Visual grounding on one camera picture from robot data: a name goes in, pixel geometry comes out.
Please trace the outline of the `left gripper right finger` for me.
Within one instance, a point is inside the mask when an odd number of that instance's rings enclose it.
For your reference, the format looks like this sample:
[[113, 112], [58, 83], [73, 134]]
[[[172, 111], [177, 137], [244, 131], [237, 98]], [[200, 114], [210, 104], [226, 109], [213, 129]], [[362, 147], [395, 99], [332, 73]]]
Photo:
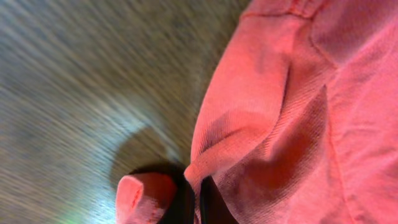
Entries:
[[202, 224], [238, 224], [232, 216], [212, 176], [203, 179], [200, 189]]

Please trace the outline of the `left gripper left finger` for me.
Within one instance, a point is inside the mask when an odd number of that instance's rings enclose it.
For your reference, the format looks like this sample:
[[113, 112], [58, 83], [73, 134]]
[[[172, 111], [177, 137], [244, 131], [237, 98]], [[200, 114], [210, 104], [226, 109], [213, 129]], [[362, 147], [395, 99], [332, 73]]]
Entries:
[[169, 208], [165, 211], [158, 224], [194, 224], [195, 194], [181, 172], [170, 170], [163, 172], [172, 178], [177, 191]]

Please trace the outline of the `red printed t-shirt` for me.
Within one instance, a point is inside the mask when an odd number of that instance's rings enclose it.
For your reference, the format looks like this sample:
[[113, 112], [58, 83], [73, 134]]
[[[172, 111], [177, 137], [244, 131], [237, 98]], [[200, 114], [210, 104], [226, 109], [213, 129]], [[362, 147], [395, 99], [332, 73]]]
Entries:
[[[255, 0], [200, 109], [195, 194], [212, 176], [238, 223], [397, 222], [397, 1]], [[118, 223], [157, 223], [177, 191], [124, 176]]]

